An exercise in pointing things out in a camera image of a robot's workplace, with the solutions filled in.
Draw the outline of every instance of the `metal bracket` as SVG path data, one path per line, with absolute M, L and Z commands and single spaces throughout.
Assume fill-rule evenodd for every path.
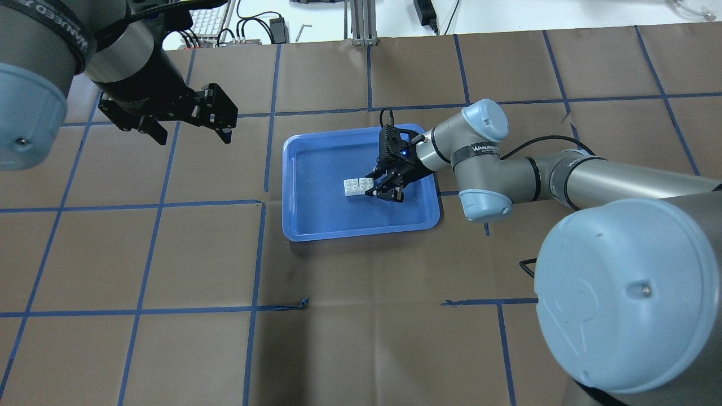
M 376 0 L 351 1 L 351 43 L 357 46 L 376 45 Z

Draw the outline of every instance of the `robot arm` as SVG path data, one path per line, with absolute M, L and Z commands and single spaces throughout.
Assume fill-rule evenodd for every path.
M 508 121 L 501 107 L 488 99 L 463 108 L 424 134 L 410 134 L 409 141 L 400 131 L 406 130 L 394 127 L 390 116 L 379 135 L 378 164 L 367 176 L 384 178 L 367 194 L 389 199 L 391 190 L 402 196 L 408 184 L 451 166 L 464 214 L 479 223 L 507 217 L 516 203 L 556 199 L 580 210 L 620 199 L 664 199 L 722 186 L 718 179 L 614 163 L 584 150 L 500 157 L 497 145 L 508 134 Z
M 630 406 L 719 403 L 722 181 L 580 150 L 506 159 L 497 143 L 507 133 L 491 100 L 408 141 L 390 121 L 371 173 L 385 176 L 367 194 L 401 201 L 409 183 L 450 165 L 470 221 L 501 220 L 512 204 L 540 199 L 577 210 L 546 237 L 534 273 L 557 362 Z
M 137 129 L 164 144 L 168 134 L 158 121 L 181 120 L 229 143 L 235 104 L 214 83 L 199 92 L 187 87 L 142 20 L 224 3 L 189 0 L 132 14 L 125 0 L 0 0 L 0 170 L 45 159 L 65 119 L 72 77 L 81 72 L 103 91 L 98 107 L 122 131 Z

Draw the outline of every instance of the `cable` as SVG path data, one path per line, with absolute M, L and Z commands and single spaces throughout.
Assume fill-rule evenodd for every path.
M 595 155 L 592 150 L 589 149 L 582 141 L 578 141 L 576 139 L 573 139 L 572 137 L 565 137 L 563 135 L 546 135 L 544 137 L 537 137 L 535 139 L 530 139 L 527 142 L 524 142 L 522 145 L 519 145 L 518 147 L 514 148 L 512 152 L 509 152 L 507 155 L 504 155 L 501 157 L 502 160 L 505 160 L 506 158 L 510 157 L 511 155 L 516 154 L 517 152 L 523 150 L 524 148 L 528 147 L 529 145 L 532 145 L 539 141 L 547 141 L 548 139 L 561 139 L 563 141 L 569 141 L 577 144 L 582 150 L 585 150 L 589 155 Z
M 230 36 L 233 37 L 233 43 L 236 43 L 236 42 L 237 42 L 237 40 L 236 40 L 236 38 L 235 38 L 235 34 L 233 33 L 233 31 L 230 30 L 230 29 L 228 29 L 228 28 L 224 28 L 224 29 L 220 30 L 220 32 L 218 33 L 218 36 L 216 37 L 216 47 L 219 47 L 219 46 L 220 46 L 221 35 L 223 35 L 223 33 L 226 32 L 226 31 L 228 31 L 228 33 L 230 34 Z
M 247 20 L 238 21 L 238 23 L 235 25 L 236 35 L 240 36 L 243 40 L 245 40 L 245 24 L 249 21 L 255 21 L 255 22 L 259 23 L 263 27 L 263 29 L 266 31 L 266 34 L 268 34 L 269 38 L 271 39 L 271 43 L 276 43 L 273 33 L 271 32 L 271 28 L 266 24 L 266 22 L 264 22 L 263 20 L 261 20 L 259 18 L 255 18 L 255 17 L 247 19 Z
M 453 16 L 456 14 L 456 9 L 458 9 L 458 3 L 461 0 L 456 0 L 456 5 L 453 8 L 453 12 L 451 12 L 451 17 L 449 17 L 449 23 L 446 25 L 446 31 L 444 31 L 444 35 L 448 34 L 449 27 L 451 27 L 451 22 L 453 21 Z
M 183 38 L 183 42 L 186 43 L 187 48 L 193 48 L 191 46 L 190 38 L 188 37 L 188 35 L 186 33 L 184 33 L 183 31 L 174 31 L 174 33 L 180 34 L 180 36 Z
M 188 31 L 190 31 L 191 34 L 193 34 L 193 40 L 196 41 L 196 45 L 200 48 L 200 47 L 201 47 L 201 40 L 198 39 L 198 36 L 196 35 L 196 33 L 195 33 L 191 28 L 188 28 Z
M 523 261 L 519 261 L 519 266 L 521 267 L 521 269 L 524 270 L 524 272 L 526 272 L 527 275 L 534 278 L 534 271 L 529 269 L 529 267 L 527 267 L 527 265 L 535 264 L 535 263 L 536 263 L 536 258 L 524 259 Z

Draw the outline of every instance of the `light blue joint cap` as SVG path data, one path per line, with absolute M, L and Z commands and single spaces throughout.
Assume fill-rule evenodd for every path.
M 567 216 L 541 245 L 536 315 L 574 379 L 611 393 L 658 388 L 712 334 L 720 282 L 714 249 L 683 210 L 624 199 Z
M 27 169 L 43 162 L 66 112 L 65 96 L 52 82 L 0 64 L 0 170 Z
M 500 142 L 509 135 L 509 120 L 493 100 L 481 99 L 462 108 L 461 114 L 474 131 L 491 142 Z
M 490 190 L 467 189 L 458 193 L 468 221 L 487 223 L 511 214 L 511 199 Z

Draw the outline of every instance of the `power adapter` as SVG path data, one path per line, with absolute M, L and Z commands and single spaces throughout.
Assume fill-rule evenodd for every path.
M 436 35 L 439 35 L 439 27 L 436 22 L 436 10 L 431 0 L 414 0 L 416 14 L 419 16 L 421 25 L 428 25 Z
M 273 43 L 288 43 L 288 27 L 283 17 L 271 19 L 271 34 L 273 34 Z

